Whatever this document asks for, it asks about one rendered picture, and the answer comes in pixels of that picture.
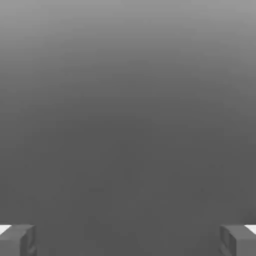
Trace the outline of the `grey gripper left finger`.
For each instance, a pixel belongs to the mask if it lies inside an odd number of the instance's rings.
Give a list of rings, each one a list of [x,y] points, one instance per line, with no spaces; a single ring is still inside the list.
[[[36,226],[0,224],[0,256],[38,256]]]

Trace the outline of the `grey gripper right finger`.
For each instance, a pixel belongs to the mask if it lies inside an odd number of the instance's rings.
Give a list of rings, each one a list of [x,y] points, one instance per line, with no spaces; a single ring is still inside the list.
[[[221,225],[220,256],[256,256],[256,224]]]

